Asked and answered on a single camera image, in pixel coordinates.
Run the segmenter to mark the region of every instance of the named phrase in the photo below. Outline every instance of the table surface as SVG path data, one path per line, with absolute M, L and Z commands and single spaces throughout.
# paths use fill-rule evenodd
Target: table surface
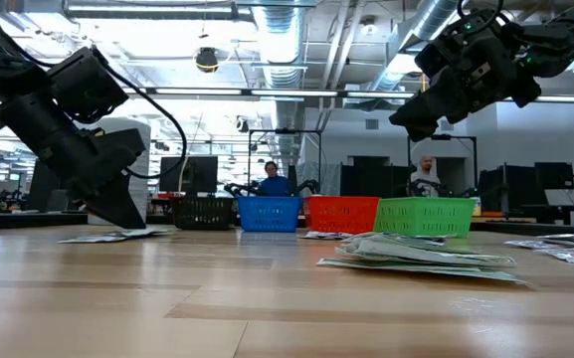
M 536 288 L 318 268 L 335 242 L 173 232 L 57 244 L 76 226 L 0 231 L 0 357 L 574 357 L 574 265 L 471 233 Z

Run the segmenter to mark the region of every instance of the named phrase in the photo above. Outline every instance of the man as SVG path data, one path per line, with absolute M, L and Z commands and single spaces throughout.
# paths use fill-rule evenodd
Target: man
M 432 174 L 433 161 L 431 156 L 423 156 L 419 163 L 419 170 L 410 176 L 411 196 L 438 197 L 438 187 L 441 181 L 436 174 Z
M 290 193 L 290 184 L 288 179 L 278 175 L 278 165 L 273 162 L 265 164 L 265 172 L 269 176 L 260 183 L 260 191 L 267 196 L 288 196 Z

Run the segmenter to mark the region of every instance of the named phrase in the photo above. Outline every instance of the black basket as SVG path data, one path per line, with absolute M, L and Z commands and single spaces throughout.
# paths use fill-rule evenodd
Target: black basket
M 171 198 L 174 225 L 183 230 L 229 230 L 233 198 Z

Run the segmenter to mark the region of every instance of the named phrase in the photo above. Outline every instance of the plastic basket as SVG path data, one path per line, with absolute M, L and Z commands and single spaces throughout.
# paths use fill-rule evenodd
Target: plastic basket
M 313 196 L 306 199 L 306 224 L 313 231 L 361 234 L 373 231 L 379 198 Z
M 457 235 L 470 230 L 475 200 L 460 198 L 382 199 L 376 232 L 404 235 Z
M 239 197 L 240 224 L 248 232 L 293 233 L 300 202 L 298 197 Z
M 170 198 L 176 228 L 229 230 L 233 198 Z

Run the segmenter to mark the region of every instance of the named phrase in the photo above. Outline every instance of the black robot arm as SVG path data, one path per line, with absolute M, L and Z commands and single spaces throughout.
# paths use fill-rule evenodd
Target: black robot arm
M 124 228 L 144 228 L 123 173 L 145 150 L 138 130 L 105 134 L 74 124 L 94 123 L 128 99 L 100 53 L 80 49 L 45 72 L 19 49 L 0 28 L 0 129 L 10 127 L 71 199 Z
M 574 8 L 536 26 L 500 26 L 496 17 L 473 10 L 417 55 L 430 87 L 393 113 L 391 123 L 418 141 L 443 116 L 454 124 L 509 96 L 523 107 L 541 94 L 534 77 L 558 76 L 574 61 Z

